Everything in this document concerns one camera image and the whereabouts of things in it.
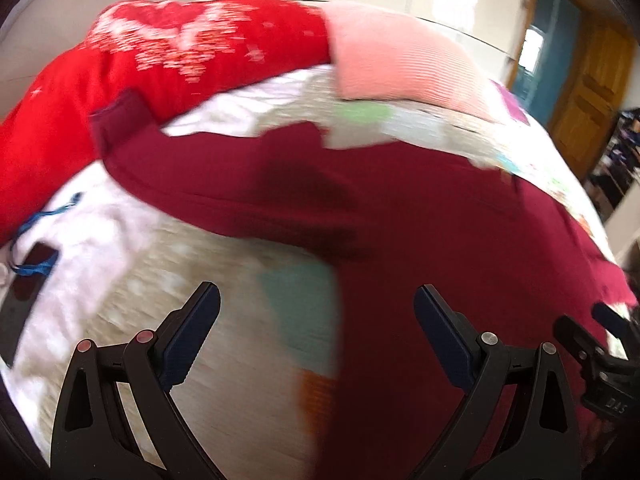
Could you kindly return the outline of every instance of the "blue cord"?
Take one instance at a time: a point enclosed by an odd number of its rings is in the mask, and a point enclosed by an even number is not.
[[[25,234],[25,232],[27,232],[29,229],[31,229],[35,223],[42,218],[43,216],[53,216],[53,215],[59,215],[60,213],[65,212],[67,209],[71,209],[73,206],[75,206],[78,202],[80,202],[80,197],[82,196],[82,193],[75,193],[75,195],[73,195],[71,197],[71,200],[57,208],[54,209],[53,211],[39,211],[33,215],[31,215],[27,221],[22,224],[19,228],[18,228],[18,232],[15,234],[14,238],[11,240],[11,244],[9,245],[9,258],[8,258],[8,266],[9,268],[18,276],[33,276],[34,274],[43,274],[44,276],[48,276],[49,273],[51,272],[51,269],[53,268],[53,265],[56,263],[56,260],[58,259],[58,253],[56,252],[55,254],[53,254],[52,256],[50,256],[47,260],[45,260],[44,262],[40,263],[40,264],[36,264],[36,265],[27,265],[27,264],[22,264],[22,265],[16,265],[14,264],[14,247],[16,242],[18,241],[18,238],[20,238],[20,236],[22,236],[23,234]]]

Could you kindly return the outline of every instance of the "pink ribbed garment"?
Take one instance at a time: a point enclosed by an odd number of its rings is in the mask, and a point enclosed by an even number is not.
[[[508,112],[465,49],[426,22],[357,2],[321,5],[343,99],[411,99],[505,122]]]

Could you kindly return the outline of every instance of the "wooden door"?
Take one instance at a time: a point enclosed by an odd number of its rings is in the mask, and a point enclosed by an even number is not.
[[[599,158],[624,97],[635,40],[617,25],[588,17],[578,41],[582,49],[549,133],[569,168],[583,179]]]

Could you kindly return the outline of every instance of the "metal screw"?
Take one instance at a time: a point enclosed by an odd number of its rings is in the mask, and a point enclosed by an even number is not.
[[[143,330],[136,335],[136,341],[139,343],[148,343],[154,338],[154,333],[151,330]]]
[[[553,343],[542,343],[542,349],[549,355],[553,355],[557,352],[556,346]]]
[[[498,342],[498,336],[495,335],[492,332],[484,332],[481,336],[480,339],[482,339],[482,342],[484,342],[487,345],[495,345]]]
[[[86,352],[89,348],[91,348],[91,340],[82,339],[82,341],[78,343],[78,346],[76,348],[79,352]]]

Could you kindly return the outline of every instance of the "purple fabric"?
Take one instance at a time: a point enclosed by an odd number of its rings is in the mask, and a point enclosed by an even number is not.
[[[520,121],[521,123],[525,123],[527,126],[529,126],[529,120],[522,111],[522,108],[520,108],[516,97],[497,81],[492,81],[492,83],[500,92],[502,100],[504,101],[504,105],[507,107],[511,119],[515,119],[516,121]]]

